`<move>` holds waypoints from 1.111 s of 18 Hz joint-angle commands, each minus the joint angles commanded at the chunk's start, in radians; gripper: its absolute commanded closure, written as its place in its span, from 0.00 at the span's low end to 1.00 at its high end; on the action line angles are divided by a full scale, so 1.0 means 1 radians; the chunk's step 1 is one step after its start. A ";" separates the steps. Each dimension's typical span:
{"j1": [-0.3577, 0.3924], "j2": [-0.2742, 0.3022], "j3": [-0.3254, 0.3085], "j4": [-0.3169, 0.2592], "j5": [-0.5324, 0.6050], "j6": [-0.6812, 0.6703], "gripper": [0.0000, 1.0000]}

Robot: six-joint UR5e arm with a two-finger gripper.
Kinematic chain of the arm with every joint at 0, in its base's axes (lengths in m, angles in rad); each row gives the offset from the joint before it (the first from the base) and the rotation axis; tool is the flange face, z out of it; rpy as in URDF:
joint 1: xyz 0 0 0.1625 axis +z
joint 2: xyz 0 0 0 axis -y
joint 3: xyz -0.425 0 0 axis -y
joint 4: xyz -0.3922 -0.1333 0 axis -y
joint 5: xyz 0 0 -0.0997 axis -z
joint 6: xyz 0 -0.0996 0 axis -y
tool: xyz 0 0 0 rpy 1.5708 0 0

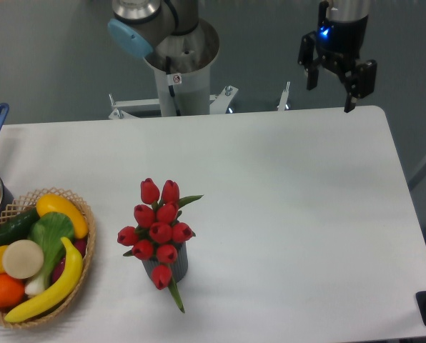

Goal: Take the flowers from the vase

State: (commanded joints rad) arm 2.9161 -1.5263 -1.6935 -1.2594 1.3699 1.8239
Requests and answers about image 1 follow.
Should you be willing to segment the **white metal robot base frame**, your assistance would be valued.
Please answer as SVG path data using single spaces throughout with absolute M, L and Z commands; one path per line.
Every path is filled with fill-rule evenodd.
M 289 111 L 291 104 L 289 102 L 289 89 L 291 81 L 288 81 L 283 89 L 280 98 L 276 100 L 274 105 L 275 111 Z M 239 89 L 227 85 L 220 94 L 211 94 L 209 96 L 209 110 L 211 114 L 232 114 L 234 113 L 233 101 L 238 94 Z M 135 119 L 142 114 L 149 116 L 149 112 L 154 113 L 151 116 L 157 116 L 156 112 L 160 112 L 160 103 L 158 99 L 142 99 L 131 101 L 115 101 L 113 96 L 109 94 L 111 103 L 111 114 L 108 119 Z

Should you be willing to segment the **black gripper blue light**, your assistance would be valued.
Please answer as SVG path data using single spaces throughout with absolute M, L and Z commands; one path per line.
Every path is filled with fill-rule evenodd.
M 347 92 L 345 113 L 375 90 L 377 62 L 360 60 L 369 10 L 369 1 L 321 1 L 317 28 L 301 39 L 297 62 L 307 72 L 307 90 L 317 87 L 319 68 L 337 75 Z

